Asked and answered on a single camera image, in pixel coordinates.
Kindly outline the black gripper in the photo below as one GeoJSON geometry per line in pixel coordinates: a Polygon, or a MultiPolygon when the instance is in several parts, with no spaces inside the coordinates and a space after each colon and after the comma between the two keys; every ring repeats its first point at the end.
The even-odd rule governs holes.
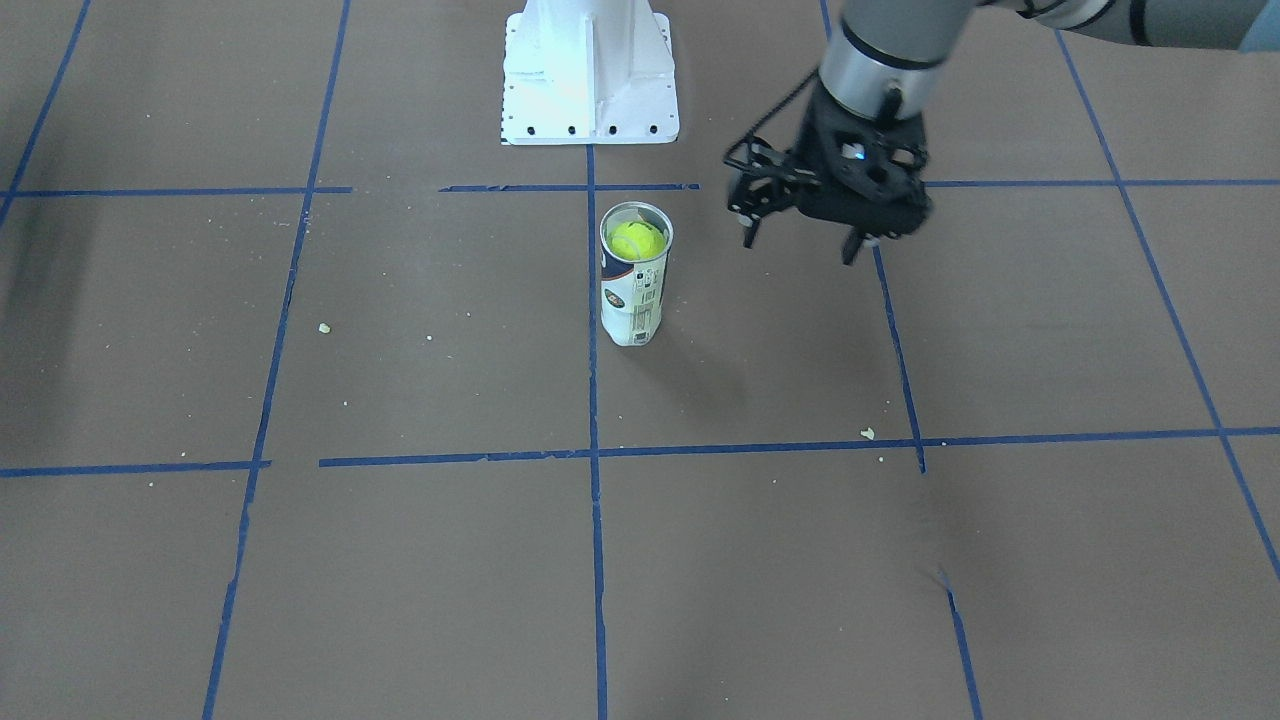
{"type": "MultiPolygon", "coordinates": [[[[867,236],[916,232],[933,205],[922,178],[929,160],[922,115],[888,124],[850,113],[824,86],[810,94],[792,147],[797,178],[791,204],[812,219],[850,225],[840,260],[851,266],[867,236]]],[[[742,215],[742,246],[753,249],[759,215],[742,215]]]]}

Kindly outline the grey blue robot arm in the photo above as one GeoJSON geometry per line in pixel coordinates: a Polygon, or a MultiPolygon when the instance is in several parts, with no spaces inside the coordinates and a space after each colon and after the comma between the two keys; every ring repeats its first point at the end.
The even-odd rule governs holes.
{"type": "MultiPolygon", "coordinates": [[[[753,126],[723,156],[726,201],[751,247],[763,220],[796,209],[847,228],[844,264],[913,234],[932,210],[923,111],[978,1],[847,1],[824,56],[790,92],[809,99],[792,147],[753,126]]],[[[1275,1],[1006,1],[1043,27],[1111,44],[1274,53],[1275,1]]]]}

